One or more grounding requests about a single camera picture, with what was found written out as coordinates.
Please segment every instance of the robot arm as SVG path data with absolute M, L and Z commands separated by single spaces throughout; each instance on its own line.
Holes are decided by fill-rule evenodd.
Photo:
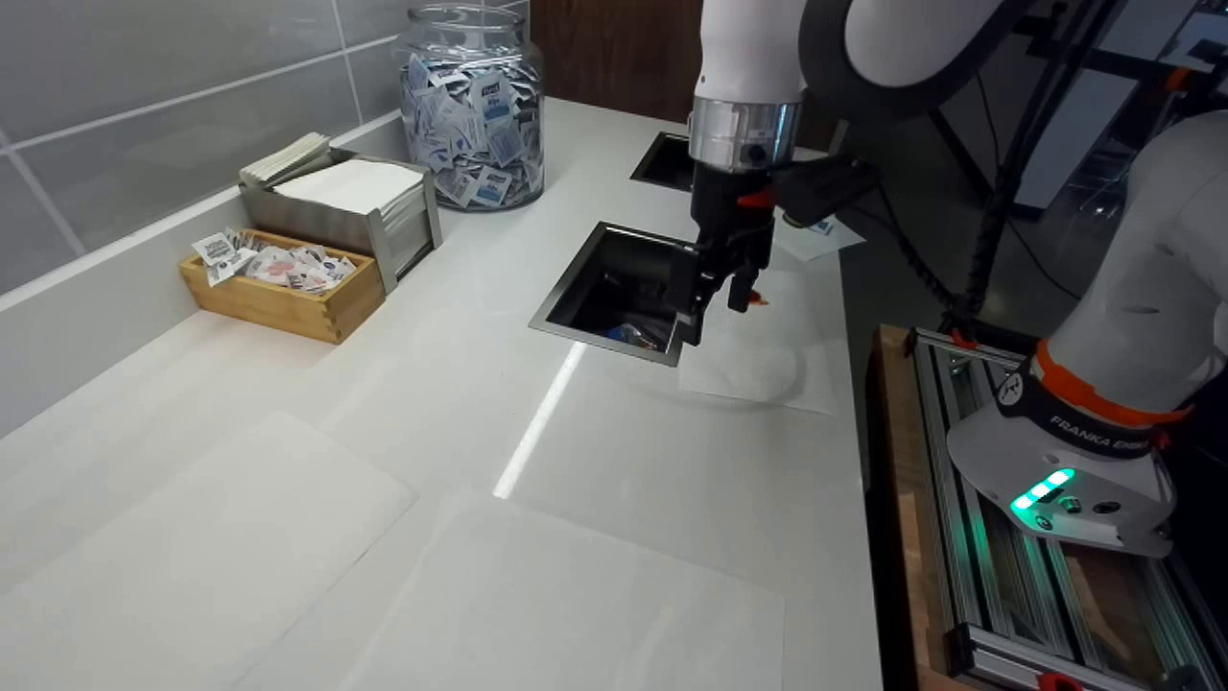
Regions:
M 705 0 L 690 157 L 720 171 L 787 165 L 805 82 L 851 118 L 919 115 L 969 82 L 1023 6 L 1027 0 Z
M 791 148 L 803 82 L 849 118 L 919 115 L 969 82 L 1023 6 L 1027 0 L 705 0 L 690 115 L 695 301 L 680 308 L 688 343 L 697 347 L 702 310 L 727 276 L 727 308 L 753 304 L 771 257 L 771 208 L 799 205 L 799 189 L 781 185 L 799 178 Z M 1143 148 L 1129 216 L 1084 301 L 997 402 L 946 435 L 963 478 L 1021 530 L 1166 554 L 1172 495 L 1156 459 L 1156 429 L 1225 368 L 1228 347 L 1225 148 L 1228 115 L 1190 118 Z
M 675 304 L 684 343 L 697 347 L 702 310 L 727 276 L 727 308 L 753 304 L 771 261 L 771 178 L 791 165 L 805 77 L 844 115 L 929 111 L 1023 6 L 1027 0 L 705 0 L 690 111 L 697 243 L 675 292 L 688 294 Z

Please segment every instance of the black cable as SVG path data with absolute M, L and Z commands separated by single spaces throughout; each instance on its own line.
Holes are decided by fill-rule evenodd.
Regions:
M 1052 124 L 1052 115 L 1057 111 L 1075 77 L 1080 72 L 1084 56 L 1092 48 L 1092 40 L 1107 28 L 1114 13 L 1115 13 L 1115 0 L 1097 0 L 1097 4 L 1080 0 L 1075 6 L 1075 20 L 1067 22 L 1061 40 L 1055 43 L 1057 48 L 1047 56 L 1041 86 L 1033 88 L 1033 95 L 1023 102 L 1023 118 L 1011 134 L 1011 146 L 997 170 L 997 185 L 987 205 L 979 243 L 969 251 L 966 288 L 963 288 L 957 310 L 946 316 L 946 322 L 974 317 L 982 310 L 987 292 L 991 292 L 991 276 L 995 276 L 995 261 L 997 261 L 997 244 L 1007 225 L 1007 205 L 1011 205 L 1021 178 L 1027 170 L 1027 152 L 1034 148 L 1043 125 Z
M 987 125 L 991 125 L 995 165 L 1001 165 L 997 115 L 995 115 L 995 102 L 991 102 L 991 92 L 987 92 L 982 72 L 974 72 L 974 92 L 979 92 L 979 101 L 982 101 L 982 115 L 987 115 Z M 1004 225 L 1007 225 L 1007 233 L 1021 243 L 1021 251 L 1027 255 L 1027 261 L 1033 261 L 1033 270 L 1043 276 L 1043 283 L 1079 304 L 1079 292 L 1067 288 L 1067 280 L 1057 280 L 1057 276 L 1041 261 L 1034 244 L 1021 233 L 1021 225 L 1015 225 L 1011 220 L 1004 220 Z
M 896 243 L 896 251 L 905 255 L 908 270 L 918 272 L 918 280 L 924 283 L 924 292 L 933 292 L 946 310 L 957 304 L 957 294 L 929 270 L 929 261 L 919 257 L 919 251 L 913 244 L 913 239 L 905 233 L 882 180 L 878 180 L 878 198 L 885 210 L 885 230 Z

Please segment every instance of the tile grout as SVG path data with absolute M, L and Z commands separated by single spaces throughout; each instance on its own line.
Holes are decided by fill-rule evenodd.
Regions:
M 361 101 L 355 101 L 355 77 L 354 77 L 354 61 L 349 61 L 349 43 L 346 43 L 346 22 L 340 22 L 340 4 L 331 0 L 331 6 L 332 6 L 338 40 L 340 40 L 354 118 L 364 124 L 364 111 L 361 111 Z
M 263 82 L 288 77 L 288 72 L 304 72 L 304 69 L 338 61 L 338 56 L 346 56 L 346 46 L 331 48 L 331 55 L 319 55 L 319 56 L 305 56 L 305 61 L 278 64 L 278 69 L 263 69 L 263 72 L 249 72 L 249 77 L 236 77 L 236 82 L 212 86 L 212 88 L 195 88 L 195 92 L 185 92 L 185 95 L 171 95 L 171 101 L 157 101 L 157 102 L 141 102 L 141 107 L 116 111 L 116 115 L 102 115 L 102 118 L 71 124 L 71 125 L 49 132 L 49 134 L 34 134 L 34 138 L 10 143 L 6 148 L 22 152 L 22 148 L 34 148 L 34 146 L 49 146 L 49 143 L 61 143 L 61 138 L 102 132 L 102 125 L 125 124 L 125 118 L 157 115 L 157 111 L 170 111 L 170 107 L 180 107 L 180 102 L 195 102 L 195 101 L 205 101 L 205 95 L 222 95 L 222 92 L 236 92 L 236 88 L 249 88 L 249 86 L 263 86 Z
M 278 69 L 249 72 L 249 77 L 236 77 L 236 82 L 222 82 L 222 86 L 212 86 L 212 88 L 185 92 L 185 95 L 154 101 L 154 102 L 141 102 L 141 107 L 129 107 L 129 111 L 116 111 L 116 115 L 102 115 L 102 118 L 71 124 L 71 125 L 49 132 L 49 134 L 19 138 L 19 143 L 10 143 L 10 138 L 5 143 L 0 138 L 0 157 L 5 152 L 22 152 L 22 148 L 34 148 L 34 146 L 49 146 L 49 143 L 61 143 L 61 138 L 76 138 L 76 134 L 88 134 L 88 132 L 102 132 L 102 125 L 125 124 L 125 118 L 157 115 L 157 111 L 170 111 L 170 107 L 180 107 L 180 102 L 195 102 L 195 101 L 205 101 L 205 95 L 236 92 L 245 86 L 263 86 L 263 82 L 276 82 L 276 77 L 288 77 L 288 72 L 300 72 L 300 69 L 309 69 L 309 64 L 322 64 L 322 61 L 338 61 L 340 56 L 346 69 L 349 69 L 349 55 L 364 55 L 364 48 L 374 48 L 374 46 L 387 46 L 387 43 L 395 43 L 395 36 L 381 36 L 381 40 L 369 40 L 369 43 L 355 43 L 355 46 L 340 46 L 340 48 L 331 48 L 331 55 L 319 55 L 319 56 L 305 56 L 305 61 L 291 61 L 291 64 L 278 64 Z
M 374 132 L 382 132 L 390 124 L 395 124 L 395 111 L 374 115 L 372 124 L 361 124 L 361 125 L 338 134 L 338 146 L 354 146 L 354 143 L 361 143 L 361 138 L 369 138 L 369 134 L 374 134 Z M 61 280 L 91 272 L 94 266 L 108 266 L 108 261 L 129 255 L 134 244 L 146 244 L 146 243 L 154 243 L 162 233 L 171 233 L 171 230 L 186 225 L 190 220 L 198 220 L 205 210 L 218 210 L 222 205 L 236 205 L 236 189 L 235 185 L 225 185 L 225 189 L 218 189 L 218 191 L 212 191 L 212 196 L 203 196 L 203 198 L 195 198 L 186 208 L 177 208 L 177 210 L 170 210 L 170 216 L 162 216 L 162 220 L 116 239 L 111 244 L 88 251 L 84 257 L 76 257 L 67 266 L 56 266 L 56 270 L 26 280 L 26 283 L 16 283 L 10 292 L 0 292 L 0 310 L 10 310 L 16 304 L 34 301 L 34 294 L 42 294 L 45 288 L 52 288 Z
M 61 243 L 67 243 L 67 251 L 76 257 L 84 257 L 88 251 L 79 244 L 71 221 L 61 216 L 61 208 L 49 198 L 49 191 L 42 189 L 42 180 L 34 178 L 34 170 L 6 148 L 10 170 L 22 178 L 22 185 L 30 189 L 30 196 L 38 198 L 38 208 L 45 210 L 49 225 L 61 233 Z

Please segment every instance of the green light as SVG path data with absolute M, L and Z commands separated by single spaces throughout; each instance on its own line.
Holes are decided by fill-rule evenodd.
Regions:
M 1075 478 L 1075 468 L 1057 468 L 1057 473 L 1047 475 L 1052 489 L 1061 489 L 1070 478 Z

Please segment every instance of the white tile wall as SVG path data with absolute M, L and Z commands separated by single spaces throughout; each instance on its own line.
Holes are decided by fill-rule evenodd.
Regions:
M 5 0 L 0 294 L 395 107 L 406 0 Z

